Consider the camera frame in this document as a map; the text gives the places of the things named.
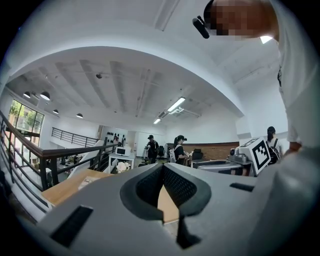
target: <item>paper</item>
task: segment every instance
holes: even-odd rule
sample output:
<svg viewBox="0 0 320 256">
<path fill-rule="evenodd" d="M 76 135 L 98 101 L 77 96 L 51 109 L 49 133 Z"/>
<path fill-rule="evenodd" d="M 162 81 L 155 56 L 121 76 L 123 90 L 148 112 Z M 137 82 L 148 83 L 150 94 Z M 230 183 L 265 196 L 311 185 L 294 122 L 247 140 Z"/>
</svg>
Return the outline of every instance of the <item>paper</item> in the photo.
<svg viewBox="0 0 320 256">
<path fill-rule="evenodd" d="M 98 178 L 98 177 L 90 177 L 90 176 L 85 177 L 85 179 L 81 182 L 80 186 L 78 187 L 78 190 L 82 189 L 86 185 L 88 185 L 96 180 L 99 180 L 99 179 L 100 178 Z"/>
</svg>

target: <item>man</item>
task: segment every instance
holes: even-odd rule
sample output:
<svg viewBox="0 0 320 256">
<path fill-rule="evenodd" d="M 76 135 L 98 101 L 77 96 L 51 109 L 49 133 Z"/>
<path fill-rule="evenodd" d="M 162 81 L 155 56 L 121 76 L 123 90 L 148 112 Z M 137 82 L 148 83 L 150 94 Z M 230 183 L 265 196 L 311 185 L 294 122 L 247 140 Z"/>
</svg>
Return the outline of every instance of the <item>man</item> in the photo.
<svg viewBox="0 0 320 256">
<path fill-rule="evenodd" d="M 319 56 L 299 20 L 278 0 L 211 0 L 204 10 L 210 35 L 278 42 L 279 91 L 288 119 L 287 152 L 320 146 Z"/>
<path fill-rule="evenodd" d="M 157 159 L 157 155 L 158 155 L 158 148 L 159 148 L 159 144 L 158 142 L 156 142 L 154 140 L 154 136 L 150 135 L 148 137 L 148 144 L 146 145 L 149 149 L 148 149 L 148 158 L 149 158 L 149 163 L 150 164 L 154 164 L 156 162 Z"/>
</svg>

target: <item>microwave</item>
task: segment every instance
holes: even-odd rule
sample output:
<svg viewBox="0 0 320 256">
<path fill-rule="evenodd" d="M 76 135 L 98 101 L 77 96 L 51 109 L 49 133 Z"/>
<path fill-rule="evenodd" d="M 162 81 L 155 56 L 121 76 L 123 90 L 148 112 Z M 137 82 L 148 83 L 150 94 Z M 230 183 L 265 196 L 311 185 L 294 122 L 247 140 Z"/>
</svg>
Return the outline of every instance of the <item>microwave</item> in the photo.
<svg viewBox="0 0 320 256">
<path fill-rule="evenodd" d="M 131 147 L 129 146 L 117 146 L 115 148 L 115 154 L 125 157 L 130 157 L 131 154 Z"/>
</svg>

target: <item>black strap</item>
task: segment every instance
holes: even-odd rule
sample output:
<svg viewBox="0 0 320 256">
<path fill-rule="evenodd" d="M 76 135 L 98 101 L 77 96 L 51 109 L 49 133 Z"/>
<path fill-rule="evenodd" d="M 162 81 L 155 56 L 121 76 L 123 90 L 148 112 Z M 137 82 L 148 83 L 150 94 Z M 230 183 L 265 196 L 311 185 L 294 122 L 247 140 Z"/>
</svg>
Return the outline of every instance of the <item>black strap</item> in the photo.
<svg viewBox="0 0 320 256">
<path fill-rule="evenodd" d="M 273 145 L 274 148 L 276 148 L 277 142 L 278 142 L 278 139 L 276 138 L 275 142 L 274 142 L 274 145 Z"/>
</svg>

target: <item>railing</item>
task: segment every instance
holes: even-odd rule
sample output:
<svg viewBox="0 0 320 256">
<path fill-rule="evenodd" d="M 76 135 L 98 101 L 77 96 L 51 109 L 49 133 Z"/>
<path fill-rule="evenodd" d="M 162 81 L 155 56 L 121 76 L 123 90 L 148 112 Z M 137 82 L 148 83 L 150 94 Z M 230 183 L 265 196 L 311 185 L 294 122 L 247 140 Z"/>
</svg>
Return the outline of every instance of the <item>railing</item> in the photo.
<svg viewBox="0 0 320 256">
<path fill-rule="evenodd" d="M 93 147 L 98 141 L 97 138 L 85 137 L 82 135 L 78 135 L 75 133 L 67 132 L 64 130 L 60 130 L 57 128 L 52 128 L 52 137 L 55 137 L 59 140 L 70 142 L 72 144 L 76 144 L 83 147 Z"/>
<path fill-rule="evenodd" d="M 104 142 L 103 146 L 91 146 L 88 147 L 88 140 L 84 144 L 85 147 L 82 148 L 70 148 L 70 149 L 50 149 L 43 150 L 40 147 L 33 144 L 31 141 L 27 140 L 18 130 L 16 130 L 7 120 L 7 118 L 0 111 L 0 117 L 2 117 L 1 129 L 0 129 L 0 155 L 4 160 L 4 164 L 9 171 L 11 176 L 12 183 L 16 183 L 17 186 L 22 190 L 22 192 L 26 195 L 29 200 L 35 204 L 41 211 L 44 213 L 46 210 L 41 207 L 36 201 L 39 201 L 45 207 L 48 207 L 46 201 L 44 201 L 39 193 L 36 193 L 34 189 L 32 189 L 26 181 L 22 178 L 22 176 L 26 177 L 27 180 L 40 192 L 47 190 L 51 185 L 55 186 L 59 183 L 58 174 L 64 173 L 66 171 L 71 170 L 77 166 L 83 165 L 87 162 L 90 162 L 89 169 L 93 169 L 96 171 L 102 171 L 106 166 L 105 163 L 102 164 L 102 158 L 115 150 L 116 144 L 106 145 Z M 22 147 L 27 148 L 32 154 L 36 157 L 36 164 L 33 165 L 30 162 L 30 159 L 26 159 L 23 156 L 23 151 L 20 151 L 15 148 L 14 143 L 12 142 L 12 138 L 18 139 Z M 57 167 L 57 158 L 63 158 L 68 156 L 75 156 L 77 154 L 83 154 L 87 152 L 98 151 L 97 155 L 81 161 L 79 163 L 67 166 L 58 171 Z M 22 164 L 20 165 L 16 160 L 16 154 L 21 158 Z M 29 175 L 25 171 L 25 166 L 29 167 L 36 175 L 38 175 L 41 179 L 41 185 L 39 185 L 36 181 L 29 177 Z M 52 182 L 48 182 L 47 175 L 50 174 L 50 178 L 52 178 Z"/>
</svg>

